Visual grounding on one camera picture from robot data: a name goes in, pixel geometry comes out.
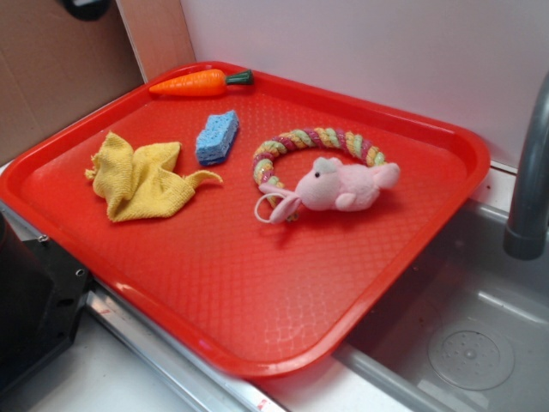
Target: blue sponge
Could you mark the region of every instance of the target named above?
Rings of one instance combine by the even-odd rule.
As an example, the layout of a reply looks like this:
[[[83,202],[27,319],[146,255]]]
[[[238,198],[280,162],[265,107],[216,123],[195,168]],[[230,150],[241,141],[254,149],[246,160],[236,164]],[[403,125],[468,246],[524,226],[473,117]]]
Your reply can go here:
[[[237,134],[238,117],[234,110],[212,114],[206,128],[196,139],[196,158],[203,166],[216,165],[226,160]]]

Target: stainless steel sink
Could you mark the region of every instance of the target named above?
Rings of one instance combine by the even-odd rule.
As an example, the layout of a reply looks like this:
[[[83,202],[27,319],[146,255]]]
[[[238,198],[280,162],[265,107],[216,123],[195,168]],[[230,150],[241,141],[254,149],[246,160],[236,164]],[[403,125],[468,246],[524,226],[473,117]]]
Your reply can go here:
[[[336,356],[418,410],[548,410],[549,247],[507,256],[506,218],[469,201]]]

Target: pink mouse toy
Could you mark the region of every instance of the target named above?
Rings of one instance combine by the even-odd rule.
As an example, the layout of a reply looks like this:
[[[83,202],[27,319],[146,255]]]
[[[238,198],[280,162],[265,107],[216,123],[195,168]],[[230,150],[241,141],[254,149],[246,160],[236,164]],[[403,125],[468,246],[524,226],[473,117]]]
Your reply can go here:
[[[380,190],[396,185],[401,169],[395,163],[367,167],[344,165],[339,159],[319,157],[313,168],[296,186],[295,191],[263,183],[265,193],[256,205],[256,217],[266,223],[280,223],[292,216],[299,205],[311,210],[354,212],[368,209],[379,197]],[[267,197],[282,197],[268,220],[258,214],[259,204]]]

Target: red tray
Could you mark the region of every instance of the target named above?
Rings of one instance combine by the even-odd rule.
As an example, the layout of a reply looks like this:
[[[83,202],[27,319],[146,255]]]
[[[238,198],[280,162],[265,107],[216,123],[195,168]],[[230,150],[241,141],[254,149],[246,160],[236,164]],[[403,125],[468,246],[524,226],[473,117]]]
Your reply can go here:
[[[191,71],[243,68],[203,63]],[[16,159],[0,197],[80,259],[98,280],[219,368],[245,377],[300,369],[334,349],[485,177],[473,133],[385,106],[255,72],[255,86],[215,98],[154,96],[142,86]],[[226,163],[175,216],[111,223],[84,169],[112,130],[134,148],[180,141],[176,172],[201,167],[196,137],[208,115],[234,109],[240,129]],[[281,132],[351,130],[401,167],[401,180],[364,212],[302,210],[298,221],[254,217],[261,193],[252,155]],[[288,188],[320,155],[282,156]]]

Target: toy carrot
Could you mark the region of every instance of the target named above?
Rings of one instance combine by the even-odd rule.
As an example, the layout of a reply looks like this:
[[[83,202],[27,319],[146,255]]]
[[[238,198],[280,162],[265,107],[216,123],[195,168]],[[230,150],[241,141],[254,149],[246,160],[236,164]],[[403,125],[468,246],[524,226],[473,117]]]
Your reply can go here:
[[[224,94],[227,85],[253,83],[254,76],[251,70],[226,76],[219,69],[210,69],[174,77],[165,82],[155,84],[148,91],[155,94],[170,94],[175,96],[216,96]]]

